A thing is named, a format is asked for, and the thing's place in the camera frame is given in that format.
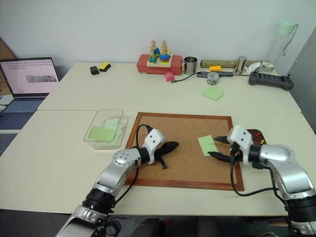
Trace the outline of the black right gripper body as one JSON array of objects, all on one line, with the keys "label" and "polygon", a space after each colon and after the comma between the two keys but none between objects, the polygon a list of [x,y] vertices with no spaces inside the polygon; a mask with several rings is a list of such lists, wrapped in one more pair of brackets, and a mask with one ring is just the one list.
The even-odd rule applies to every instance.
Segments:
[{"label": "black right gripper body", "polygon": [[228,144],[231,145],[230,155],[228,156],[228,159],[241,159],[240,145],[236,142],[230,142],[228,138],[226,138],[226,141]]}]

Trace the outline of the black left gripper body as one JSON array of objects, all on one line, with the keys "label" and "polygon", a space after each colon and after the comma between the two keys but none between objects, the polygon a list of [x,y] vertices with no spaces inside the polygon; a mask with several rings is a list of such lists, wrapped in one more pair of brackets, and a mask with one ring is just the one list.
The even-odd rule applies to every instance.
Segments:
[{"label": "black left gripper body", "polygon": [[165,142],[160,148],[155,151],[155,160],[171,151],[171,143]]}]

